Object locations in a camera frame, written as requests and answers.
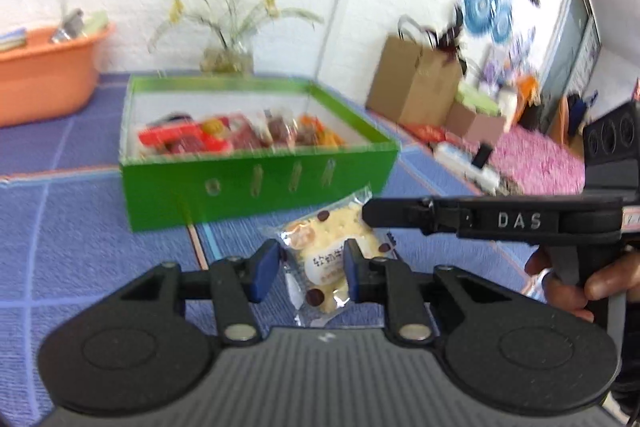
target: metal object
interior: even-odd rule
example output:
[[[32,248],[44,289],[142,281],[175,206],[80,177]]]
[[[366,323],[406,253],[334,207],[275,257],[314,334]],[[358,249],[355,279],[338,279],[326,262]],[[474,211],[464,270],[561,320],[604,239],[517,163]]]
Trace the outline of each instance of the metal object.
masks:
[[[431,328],[424,324],[407,324],[400,328],[400,336],[408,341],[425,341],[431,336]]]
[[[204,187],[209,196],[217,196],[220,194],[220,181],[215,178],[207,180]]]
[[[329,187],[331,185],[331,182],[334,179],[334,171],[335,160],[330,158],[326,162],[326,166],[324,167],[324,172],[322,173],[322,178],[320,180],[322,187]]]
[[[49,41],[53,44],[72,41],[73,39],[77,39],[82,34],[82,28],[84,28],[84,22],[82,21],[82,10],[75,9],[62,20],[60,26],[53,33]]]
[[[300,176],[302,176],[302,163],[295,162],[291,171],[291,179],[289,181],[289,192],[295,192],[300,185]]]
[[[262,177],[264,170],[261,165],[254,166],[254,176],[251,181],[251,195],[254,198],[260,196],[260,190],[262,190]]]
[[[257,334],[255,328],[249,324],[233,324],[225,330],[226,338],[236,342],[250,341]]]

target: black handle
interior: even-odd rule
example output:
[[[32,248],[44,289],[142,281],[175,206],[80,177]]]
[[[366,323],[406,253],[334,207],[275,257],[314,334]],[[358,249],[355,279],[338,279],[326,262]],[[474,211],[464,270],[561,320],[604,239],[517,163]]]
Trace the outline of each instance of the black handle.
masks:
[[[580,287],[584,287],[591,275],[609,266],[624,253],[620,243],[548,247],[547,250],[554,272],[559,279],[564,284]],[[586,309],[593,313],[594,323],[609,333],[618,348],[620,357],[625,331],[626,293],[622,292],[599,301],[590,301]]]

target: screw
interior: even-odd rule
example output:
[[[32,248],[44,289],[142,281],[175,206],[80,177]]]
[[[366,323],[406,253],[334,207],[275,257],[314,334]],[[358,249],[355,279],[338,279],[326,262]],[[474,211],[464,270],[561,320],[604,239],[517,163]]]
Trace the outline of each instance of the screw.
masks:
[[[318,340],[319,341],[323,341],[325,344],[328,344],[328,343],[330,343],[331,341],[334,341],[337,338],[338,337],[336,337],[335,334],[333,334],[333,333],[324,333],[322,335],[318,335]]]
[[[230,341],[250,341],[258,332],[249,324],[232,324],[225,330],[225,336]]]
[[[424,324],[405,324],[400,328],[400,336],[407,341],[425,341],[431,336],[431,328]]]
[[[207,180],[204,184],[205,190],[209,196],[217,196],[220,194],[220,182],[217,179]]]

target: plastic basin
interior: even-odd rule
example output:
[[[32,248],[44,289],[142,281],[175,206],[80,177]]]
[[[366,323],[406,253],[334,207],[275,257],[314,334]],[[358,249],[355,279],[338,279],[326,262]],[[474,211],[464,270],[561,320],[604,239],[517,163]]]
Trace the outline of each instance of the plastic basin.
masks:
[[[96,63],[103,31],[51,44],[54,27],[27,33],[27,45],[0,53],[0,127],[47,120],[84,107],[98,83]]]

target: biscuit package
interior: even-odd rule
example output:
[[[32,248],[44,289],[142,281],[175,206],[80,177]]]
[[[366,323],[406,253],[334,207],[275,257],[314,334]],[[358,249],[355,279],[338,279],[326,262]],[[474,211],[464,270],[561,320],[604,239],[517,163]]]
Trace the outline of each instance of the biscuit package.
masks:
[[[300,326],[324,327],[348,304],[343,268],[347,239],[355,239],[368,259],[394,256],[393,237],[374,232],[362,220],[362,206],[370,198],[371,191],[364,188],[271,231],[287,249],[287,290]]]

